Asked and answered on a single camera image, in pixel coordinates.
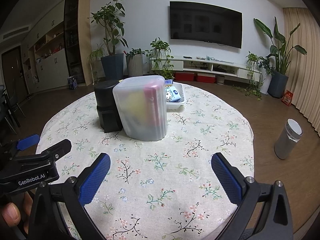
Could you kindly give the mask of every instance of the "black canister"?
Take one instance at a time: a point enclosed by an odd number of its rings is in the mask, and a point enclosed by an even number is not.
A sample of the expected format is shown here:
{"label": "black canister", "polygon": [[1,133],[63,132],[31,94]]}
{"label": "black canister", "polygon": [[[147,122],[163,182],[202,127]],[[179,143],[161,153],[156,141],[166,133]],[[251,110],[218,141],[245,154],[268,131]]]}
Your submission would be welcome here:
{"label": "black canister", "polygon": [[112,93],[118,83],[118,80],[108,80],[94,86],[100,125],[105,133],[122,130],[122,122]]}

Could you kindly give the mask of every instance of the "red storage box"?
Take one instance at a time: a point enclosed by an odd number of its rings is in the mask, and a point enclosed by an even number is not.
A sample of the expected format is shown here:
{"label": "red storage box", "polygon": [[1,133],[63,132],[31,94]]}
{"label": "red storage box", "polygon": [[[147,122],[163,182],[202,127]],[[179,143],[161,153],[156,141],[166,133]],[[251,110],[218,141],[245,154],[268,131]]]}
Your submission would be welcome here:
{"label": "red storage box", "polygon": [[174,74],[174,80],[181,80],[181,81],[193,81],[195,78],[195,74],[192,72],[176,72]]}
{"label": "red storage box", "polygon": [[197,81],[198,82],[205,82],[205,83],[215,83],[216,76],[210,75],[210,74],[198,73],[197,74]]}

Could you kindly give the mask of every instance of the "human hand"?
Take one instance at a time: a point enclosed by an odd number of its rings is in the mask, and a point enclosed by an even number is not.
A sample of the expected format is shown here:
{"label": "human hand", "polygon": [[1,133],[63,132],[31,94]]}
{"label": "human hand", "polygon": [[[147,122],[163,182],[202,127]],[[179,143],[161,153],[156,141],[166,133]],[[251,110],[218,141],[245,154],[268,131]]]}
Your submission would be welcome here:
{"label": "human hand", "polygon": [[[24,200],[23,200],[23,210],[28,217],[30,216],[30,213],[31,213],[32,203],[33,203],[32,198],[27,192],[25,192]],[[13,203],[8,203],[4,207],[2,207],[1,214],[9,227],[14,227],[18,225],[20,222],[20,219],[21,219],[20,211],[17,208],[17,206]],[[25,232],[28,233],[29,219],[24,222],[23,228]]]}

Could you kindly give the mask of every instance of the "round table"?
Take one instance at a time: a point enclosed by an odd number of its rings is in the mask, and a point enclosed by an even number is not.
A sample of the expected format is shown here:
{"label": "round table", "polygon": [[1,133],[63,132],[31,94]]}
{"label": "round table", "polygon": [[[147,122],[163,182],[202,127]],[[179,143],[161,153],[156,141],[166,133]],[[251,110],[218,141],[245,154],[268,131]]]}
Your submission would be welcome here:
{"label": "round table", "polygon": [[[106,239],[201,239],[236,209],[212,171],[221,152],[232,166],[253,176],[253,133],[248,121],[215,95],[185,85],[186,104],[167,113],[168,132],[157,142],[104,133],[94,93],[61,110],[44,127],[36,153],[67,138],[71,152],[57,161],[59,180],[80,172],[101,153],[111,168],[85,206]],[[65,205],[69,229],[79,238]]]}

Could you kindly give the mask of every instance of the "television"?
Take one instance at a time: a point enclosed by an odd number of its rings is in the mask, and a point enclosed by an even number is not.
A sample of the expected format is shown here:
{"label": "television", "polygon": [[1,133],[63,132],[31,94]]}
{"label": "television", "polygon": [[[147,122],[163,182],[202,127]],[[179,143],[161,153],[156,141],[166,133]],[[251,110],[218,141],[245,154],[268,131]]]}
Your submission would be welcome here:
{"label": "television", "polygon": [[170,1],[170,38],[241,49],[242,13],[211,4]]}

